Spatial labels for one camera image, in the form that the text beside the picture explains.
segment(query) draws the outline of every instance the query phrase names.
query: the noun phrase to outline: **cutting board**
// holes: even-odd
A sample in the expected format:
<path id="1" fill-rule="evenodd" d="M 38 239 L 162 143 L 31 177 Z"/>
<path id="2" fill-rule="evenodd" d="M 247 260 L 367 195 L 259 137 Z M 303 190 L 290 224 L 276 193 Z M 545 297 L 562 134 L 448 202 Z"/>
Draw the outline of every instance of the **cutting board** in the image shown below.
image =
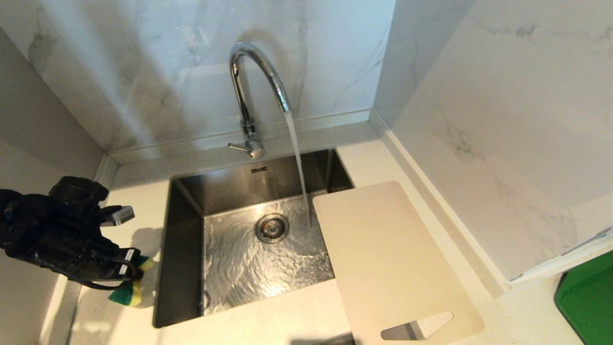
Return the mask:
<path id="1" fill-rule="evenodd" d="M 483 331 L 481 316 L 398 182 L 313 202 L 356 343 L 443 345 Z M 453 319 L 426 340 L 382 339 L 384 330 L 444 312 Z"/>

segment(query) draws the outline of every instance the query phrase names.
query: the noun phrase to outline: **sink basin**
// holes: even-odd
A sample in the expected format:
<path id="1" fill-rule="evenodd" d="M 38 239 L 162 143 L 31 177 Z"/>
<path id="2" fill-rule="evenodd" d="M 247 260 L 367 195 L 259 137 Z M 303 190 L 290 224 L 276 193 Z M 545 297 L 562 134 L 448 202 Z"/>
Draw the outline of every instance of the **sink basin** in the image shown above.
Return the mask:
<path id="1" fill-rule="evenodd" d="M 162 243 L 155 327 L 334 278 L 312 205 L 353 188 L 333 149 L 176 177 Z"/>

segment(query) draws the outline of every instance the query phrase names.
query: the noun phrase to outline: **marble backsplash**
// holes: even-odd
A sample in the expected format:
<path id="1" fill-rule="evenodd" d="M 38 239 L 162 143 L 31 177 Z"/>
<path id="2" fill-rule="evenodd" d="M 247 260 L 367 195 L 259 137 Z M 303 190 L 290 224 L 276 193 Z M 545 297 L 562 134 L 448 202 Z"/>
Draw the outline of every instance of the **marble backsplash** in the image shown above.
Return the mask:
<path id="1" fill-rule="evenodd" d="M 508 279 L 613 224 L 612 1 L 399 1 L 374 108 Z"/>
<path id="2" fill-rule="evenodd" d="M 0 26 L 105 151 L 239 130 L 237 41 L 273 61 L 297 118 L 372 106 L 395 0 L 0 0 Z M 283 121 L 246 63 L 259 123 Z"/>

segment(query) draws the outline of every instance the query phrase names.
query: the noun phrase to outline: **water stream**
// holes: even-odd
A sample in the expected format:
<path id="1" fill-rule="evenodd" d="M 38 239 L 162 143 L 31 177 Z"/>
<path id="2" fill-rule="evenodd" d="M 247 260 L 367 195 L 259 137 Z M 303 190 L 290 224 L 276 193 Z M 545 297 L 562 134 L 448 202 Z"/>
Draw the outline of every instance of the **water stream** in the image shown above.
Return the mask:
<path id="1" fill-rule="evenodd" d="M 306 207 L 306 225 L 307 229 L 311 228 L 311 212 L 309 210 L 309 202 L 307 198 L 307 188 L 305 186 L 305 176 L 302 172 L 302 160 L 300 159 L 300 150 L 298 149 L 298 137 L 296 136 L 296 128 L 294 127 L 294 119 L 292 118 L 291 110 L 284 112 L 285 121 L 287 121 L 287 127 L 289 128 L 289 136 L 292 138 L 292 145 L 294 146 L 294 155 L 296 156 L 296 164 L 298 165 L 298 174 L 300 175 L 300 186 L 302 187 L 302 197 L 304 199 Z"/>

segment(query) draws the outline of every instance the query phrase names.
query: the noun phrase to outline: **faucet spout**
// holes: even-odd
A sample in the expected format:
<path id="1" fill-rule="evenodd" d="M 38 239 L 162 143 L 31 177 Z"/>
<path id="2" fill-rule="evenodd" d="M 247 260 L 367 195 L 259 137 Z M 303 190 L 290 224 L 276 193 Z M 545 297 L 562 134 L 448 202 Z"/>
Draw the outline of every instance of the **faucet spout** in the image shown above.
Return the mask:
<path id="1" fill-rule="evenodd" d="M 243 42 L 236 43 L 230 51 L 230 73 L 232 74 L 234 91 L 236 92 L 240 112 L 243 115 L 243 119 L 241 120 L 240 124 L 243 128 L 245 147 L 249 151 L 249 156 L 251 158 L 259 158 L 264 153 L 264 147 L 262 146 L 256 132 L 255 119 L 253 119 L 249 114 L 249 109 L 247 108 L 247 103 L 245 101 L 245 91 L 240 80 L 240 65 L 238 64 L 238 61 L 243 56 L 250 57 L 260 67 L 262 72 L 264 72 L 266 79 L 270 83 L 270 86 L 275 93 L 275 97 L 281 112 L 289 112 L 291 108 L 289 106 L 289 99 L 287 98 L 281 78 L 279 78 L 279 75 L 266 55 L 264 55 L 264 53 L 262 53 L 262 51 L 253 44 Z"/>

